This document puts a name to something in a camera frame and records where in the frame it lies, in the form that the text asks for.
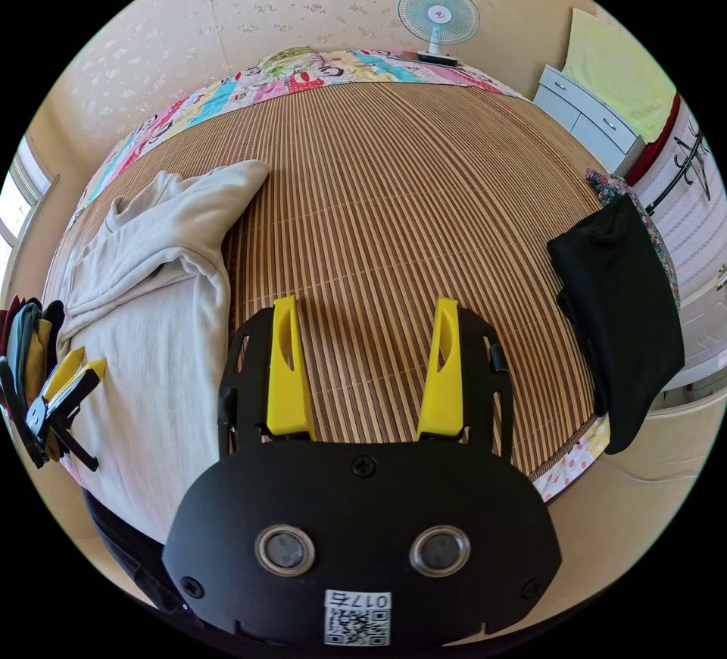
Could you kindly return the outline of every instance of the wallpaper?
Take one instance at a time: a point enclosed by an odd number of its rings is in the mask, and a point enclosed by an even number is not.
[[[88,176],[111,146],[186,93],[293,45],[319,50],[424,47],[399,0],[135,0],[58,80],[54,108]],[[482,28],[459,55],[532,96],[546,63],[565,56],[572,7],[589,0],[474,0]]]

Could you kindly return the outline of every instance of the electric fan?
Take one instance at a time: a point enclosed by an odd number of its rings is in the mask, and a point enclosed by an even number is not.
[[[471,38],[479,28],[479,10],[471,0],[400,0],[399,20],[429,43],[417,53],[420,61],[456,66],[457,59],[443,54],[442,46]]]

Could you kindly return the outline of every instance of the bamboo mat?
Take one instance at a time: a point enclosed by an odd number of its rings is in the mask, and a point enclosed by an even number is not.
[[[536,478],[583,434],[592,381],[545,243],[598,209],[584,181],[597,163],[533,104],[477,88],[327,86],[177,134],[64,235],[46,298],[113,197],[162,169],[194,176],[248,158],[272,170],[223,243],[230,334],[296,295],[318,439],[415,438],[439,295],[498,330],[522,472]]]

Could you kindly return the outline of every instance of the white cabinet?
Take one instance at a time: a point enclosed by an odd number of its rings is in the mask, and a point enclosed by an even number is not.
[[[550,66],[543,71],[534,103],[568,129],[611,173],[626,175],[646,146],[612,108]]]

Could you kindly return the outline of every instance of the white sweatshirt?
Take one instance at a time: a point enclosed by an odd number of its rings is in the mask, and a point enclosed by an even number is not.
[[[269,169],[250,160],[187,180],[160,172],[112,202],[62,287],[59,360],[80,346],[86,361],[107,359],[72,429],[99,467],[73,465],[103,505],[160,543],[219,458],[230,300],[220,246]]]

